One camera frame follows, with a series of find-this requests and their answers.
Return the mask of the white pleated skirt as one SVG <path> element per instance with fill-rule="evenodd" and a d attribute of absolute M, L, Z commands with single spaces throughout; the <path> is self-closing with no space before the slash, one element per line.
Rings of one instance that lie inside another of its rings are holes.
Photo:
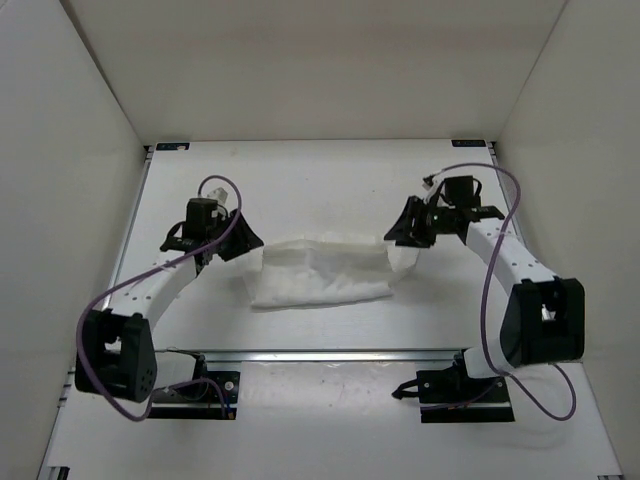
<path fill-rule="evenodd" d="M 236 261 L 256 310 L 324 308 L 391 297 L 419 251 L 376 235 L 327 232 L 260 247 Z"/>

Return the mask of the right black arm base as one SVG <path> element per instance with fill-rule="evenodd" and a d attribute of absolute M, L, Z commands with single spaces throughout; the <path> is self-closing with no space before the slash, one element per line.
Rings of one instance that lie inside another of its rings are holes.
<path fill-rule="evenodd" d="M 391 396 L 417 399 L 422 424 L 515 421 L 505 379 L 469 377 L 461 354 L 446 369 L 418 370 L 414 379 L 401 383 Z"/>

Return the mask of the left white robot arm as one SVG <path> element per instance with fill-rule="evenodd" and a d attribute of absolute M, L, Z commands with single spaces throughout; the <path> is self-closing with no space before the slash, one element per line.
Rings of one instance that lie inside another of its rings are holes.
<path fill-rule="evenodd" d="M 173 385 L 185 397 L 203 395 L 209 385 L 204 357 L 184 351 L 158 353 L 153 330 L 213 258 L 228 262 L 263 245 L 239 208 L 229 211 L 215 199 L 190 199 L 186 218 L 169 229 L 160 246 L 154 273 L 126 286 L 107 308 L 88 313 L 76 360 L 76 388 L 98 393 L 92 382 L 97 378 L 112 397 L 137 403 Z"/>

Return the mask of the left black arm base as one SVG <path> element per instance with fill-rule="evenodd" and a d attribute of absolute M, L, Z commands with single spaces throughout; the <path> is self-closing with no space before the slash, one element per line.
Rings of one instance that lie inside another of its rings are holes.
<path fill-rule="evenodd" d="M 237 418 L 241 386 L 238 366 L 210 362 L 204 353 L 168 349 L 156 354 L 157 378 L 149 419 Z"/>

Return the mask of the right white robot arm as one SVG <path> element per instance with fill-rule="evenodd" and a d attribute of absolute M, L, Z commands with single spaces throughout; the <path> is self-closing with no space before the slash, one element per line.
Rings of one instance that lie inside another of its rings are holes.
<path fill-rule="evenodd" d="M 481 203 L 482 184 L 471 175 L 427 178 L 425 198 L 411 196 L 385 234 L 399 247 L 427 249 L 455 235 L 487 266 L 508 296 L 497 337 L 465 350 L 448 376 L 449 391 L 471 400 L 484 379 L 521 366 L 579 360 L 585 348 L 585 291 L 537 260 L 509 230 L 495 206 Z"/>

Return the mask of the right blue corner label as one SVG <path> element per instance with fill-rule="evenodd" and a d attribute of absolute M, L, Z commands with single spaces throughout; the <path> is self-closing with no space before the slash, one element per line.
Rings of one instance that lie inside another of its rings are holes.
<path fill-rule="evenodd" d="M 454 148 L 485 148 L 486 142 L 481 139 L 452 139 Z"/>

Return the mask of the blue corner label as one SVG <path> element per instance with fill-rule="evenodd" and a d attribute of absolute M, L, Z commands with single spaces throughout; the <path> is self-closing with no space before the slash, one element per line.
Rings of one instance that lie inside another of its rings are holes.
<path fill-rule="evenodd" d="M 485 148 L 486 142 L 481 139 L 452 139 L 454 148 Z"/>
<path fill-rule="evenodd" d="M 155 146 L 156 151 L 186 151 L 189 148 L 189 142 L 160 142 Z"/>

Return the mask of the left blue corner label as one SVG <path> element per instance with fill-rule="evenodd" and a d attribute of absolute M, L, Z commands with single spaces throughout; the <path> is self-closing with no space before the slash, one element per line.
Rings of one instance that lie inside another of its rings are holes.
<path fill-rule="evenodd" d="M 155 146 L 156 151 L 186 151 L 189 148 L 189 142 L 160 142 Z"/>

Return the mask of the aluminium front rail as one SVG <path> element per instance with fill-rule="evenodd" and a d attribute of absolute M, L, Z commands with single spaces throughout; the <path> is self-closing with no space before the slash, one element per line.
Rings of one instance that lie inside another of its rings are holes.
<path fill-rule="evenodd" d="M 200 350 L 210 363 L 447 362 L 457 349 Z"/>

